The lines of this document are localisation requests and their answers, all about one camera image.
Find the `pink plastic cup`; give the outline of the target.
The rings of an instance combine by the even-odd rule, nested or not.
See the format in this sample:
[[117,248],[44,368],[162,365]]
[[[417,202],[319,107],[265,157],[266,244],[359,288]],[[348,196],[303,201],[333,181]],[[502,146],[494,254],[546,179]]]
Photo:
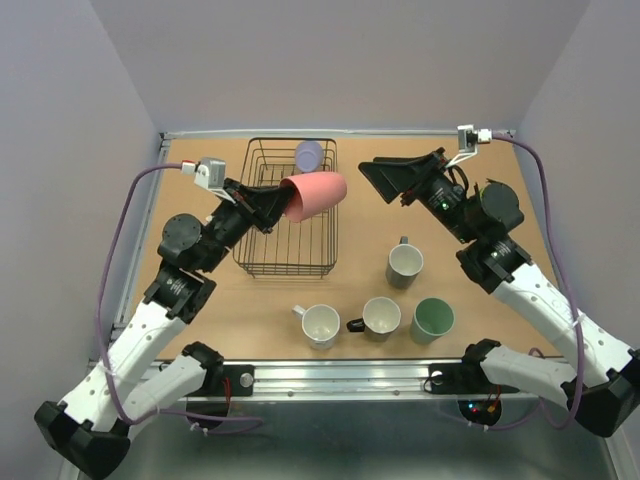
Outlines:
[[293,187],[295,194],[286,208],[285,217],[300,223],[339,204],[347,195],[347,183],[336,172],[318,171],[286,177],[281,187]]

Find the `black wire dish rack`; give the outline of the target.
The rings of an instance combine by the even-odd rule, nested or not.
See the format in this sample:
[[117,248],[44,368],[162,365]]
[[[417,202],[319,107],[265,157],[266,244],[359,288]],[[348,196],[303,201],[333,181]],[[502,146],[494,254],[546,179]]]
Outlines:
[[[248,141],[240,181],[252,187],[276,187],[300,170],[295,164],[296,137],[254,137]],[[301,223],[284,218],[269,235],[252,229],[233,250],[233,259],[257,277],[322,278],[338,255],[338,208]]]

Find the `purple plastic cup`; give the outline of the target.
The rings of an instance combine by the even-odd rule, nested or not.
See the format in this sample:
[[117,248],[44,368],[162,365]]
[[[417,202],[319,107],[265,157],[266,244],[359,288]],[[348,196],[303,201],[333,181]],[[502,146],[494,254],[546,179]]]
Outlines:
[[303,173],[316,171],[324,160],[324,149],[316,141],[303,141],[296,146],[295,165]]

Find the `grey ceramic mug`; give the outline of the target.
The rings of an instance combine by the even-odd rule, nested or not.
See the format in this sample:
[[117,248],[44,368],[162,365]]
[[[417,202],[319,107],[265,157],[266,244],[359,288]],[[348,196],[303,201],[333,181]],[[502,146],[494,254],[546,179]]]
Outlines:
[[422,252],[402,236],[399,243],[390,250],[385,277],[387,283],[395,289],[408,289],[424,267]]

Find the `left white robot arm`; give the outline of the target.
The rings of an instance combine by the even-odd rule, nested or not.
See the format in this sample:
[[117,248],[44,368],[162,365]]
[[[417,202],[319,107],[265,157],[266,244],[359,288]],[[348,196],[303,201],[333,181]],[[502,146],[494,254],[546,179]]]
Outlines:
[[132,427],[188,393],[210,394],[222,384],[221,355],[200,342],[187,346],[158,380],[139,382],[209,300],[216,284],[208,273],[249,230],[270,233],[295,190],[225,179],[218,196],[207,222],[188,213],[166,222],[158,273],[125,330],[73,390],[44,402],[34,415],[49,446],[91,479],[105,479],[118,468],[130,449]]

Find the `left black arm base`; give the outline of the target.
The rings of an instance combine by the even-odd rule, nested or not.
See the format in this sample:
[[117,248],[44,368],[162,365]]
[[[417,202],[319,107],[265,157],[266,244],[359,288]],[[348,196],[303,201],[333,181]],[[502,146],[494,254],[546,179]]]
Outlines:
[[253,395],[255,366],[225,364],[222,371],[187,397],[186,411],[205,416],[227,417],[233,400]]

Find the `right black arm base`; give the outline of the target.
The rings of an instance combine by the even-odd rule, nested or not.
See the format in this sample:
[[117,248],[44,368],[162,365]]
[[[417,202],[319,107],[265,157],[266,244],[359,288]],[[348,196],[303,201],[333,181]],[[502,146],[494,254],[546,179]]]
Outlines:
[[492,383],[482,370],[466,363],[433,363],[422,382],[422,390],[433,395],[456,395],[464,420],[493,427],[502,414],[502,395],[518,393],[514,387]]

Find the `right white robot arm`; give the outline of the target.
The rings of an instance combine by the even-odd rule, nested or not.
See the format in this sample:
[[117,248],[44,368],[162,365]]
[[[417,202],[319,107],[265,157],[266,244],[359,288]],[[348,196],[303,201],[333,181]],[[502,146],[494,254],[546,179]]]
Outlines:
[[481,340],[467,347],[443,387],[458,391],[505,386],[573,413],[579,425],[607,438],[639,405],[639,352],[573,309],[510,233],[524,220],[515,191],[489,180],[457,184],[443,149],[415,158],[376,157],[358,169],[386,203],[420,202],[461,244],[456,258],[470,281],[534,327],[563,362]]

